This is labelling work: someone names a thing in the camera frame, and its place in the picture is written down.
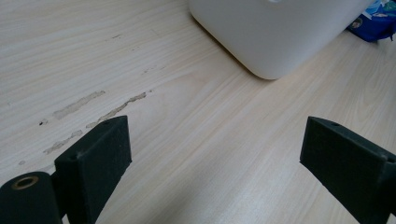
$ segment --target metal ring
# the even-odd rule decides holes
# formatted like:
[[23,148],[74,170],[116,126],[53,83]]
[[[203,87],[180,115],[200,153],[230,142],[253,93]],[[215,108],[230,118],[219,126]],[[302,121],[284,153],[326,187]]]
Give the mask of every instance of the metal ring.
[[12,185],[12,188],[15,190],[19,189],[27,189],[29,187],[32,187],[35,183],[37,183],[38,177],[35,175],[31,176],[26,176],[24,178],[21,178]]

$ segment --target blue plastic bag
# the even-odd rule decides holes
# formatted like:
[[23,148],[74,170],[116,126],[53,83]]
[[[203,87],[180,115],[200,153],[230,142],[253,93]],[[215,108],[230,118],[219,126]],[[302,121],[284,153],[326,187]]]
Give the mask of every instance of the blue plastic bag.
[[395,0],[376,0],[347,29],[368,42],[392,39],[396,33]]

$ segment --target wooden table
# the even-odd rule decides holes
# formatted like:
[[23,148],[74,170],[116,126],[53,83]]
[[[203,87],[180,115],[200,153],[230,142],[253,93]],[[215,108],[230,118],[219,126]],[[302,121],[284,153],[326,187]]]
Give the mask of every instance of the wooden table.
[[300,150],[316,116],[396,153],[389,46],[344,32],[266,81],[186,0],[2,1],[0,184],[127,115],[134,162],[97,223],[357,223]]

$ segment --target white plastic container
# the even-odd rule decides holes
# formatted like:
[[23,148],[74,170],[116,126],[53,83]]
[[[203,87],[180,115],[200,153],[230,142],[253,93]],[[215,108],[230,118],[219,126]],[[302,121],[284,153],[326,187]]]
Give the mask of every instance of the white plastic container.
[[206,30],[258,77],[283,77],[374,0],[190,0]]

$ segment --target wood grain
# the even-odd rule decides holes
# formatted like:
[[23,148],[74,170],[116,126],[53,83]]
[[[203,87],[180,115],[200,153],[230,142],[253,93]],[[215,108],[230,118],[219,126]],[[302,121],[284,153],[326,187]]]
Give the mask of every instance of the wood grain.
[[266,81],[185,0],[2,1],[0,184],[128,115],[134,162],[97,223],[357,223],[299,163],[304,128],[331,119],[396,153],[391,44],[344,32]]

